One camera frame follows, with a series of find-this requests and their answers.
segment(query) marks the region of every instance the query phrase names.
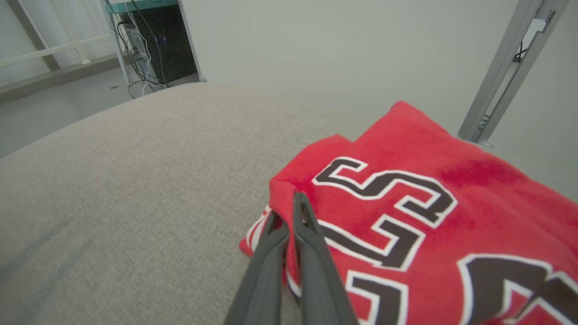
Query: computer case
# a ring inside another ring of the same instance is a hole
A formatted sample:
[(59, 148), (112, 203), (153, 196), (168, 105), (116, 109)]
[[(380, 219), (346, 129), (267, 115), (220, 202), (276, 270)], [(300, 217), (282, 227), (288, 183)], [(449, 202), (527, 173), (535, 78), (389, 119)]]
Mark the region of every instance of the computer case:
[[(170, 83), (197, 72), (178, 5), (140, 9), (140, 14), (137, 11), (131, 11), (130, 14), (138, 29), (127, 13), (123, 13), (121, 18), (132, 45), (136, 47), (136, 63), (142, 67), (144, 75), (148, 67), (151, 67), (149, 81)], [(140, 41), (142, 38), (146, 40), (146, 44)], [(149, 65), (147, 47), (150, 53)]]

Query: red jersey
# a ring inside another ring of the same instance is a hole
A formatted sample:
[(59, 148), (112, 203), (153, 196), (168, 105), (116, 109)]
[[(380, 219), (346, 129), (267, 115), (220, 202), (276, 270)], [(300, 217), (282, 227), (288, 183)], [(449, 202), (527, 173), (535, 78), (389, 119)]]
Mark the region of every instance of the red jersey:
[[(578, 206), (399, 102), (306, 147), (239, 247), (304, 192), (360, 324), (578, 324)], [(295, 238), (285, 264), (301, 295)]]

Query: gray upholstered table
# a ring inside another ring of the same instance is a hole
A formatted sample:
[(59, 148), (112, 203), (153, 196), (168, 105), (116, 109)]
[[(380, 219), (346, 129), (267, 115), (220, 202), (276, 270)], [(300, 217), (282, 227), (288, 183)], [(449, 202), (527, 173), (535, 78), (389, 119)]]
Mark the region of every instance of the gray upholstered table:
[[(0, 160), (0, 323), (221, 323), (269, 178), (380, 115), (186, 84), (12, 153)], [(575, 176), (504, 157), (577, 200)], [(299, 323), (283, 299), (283, 323)]]

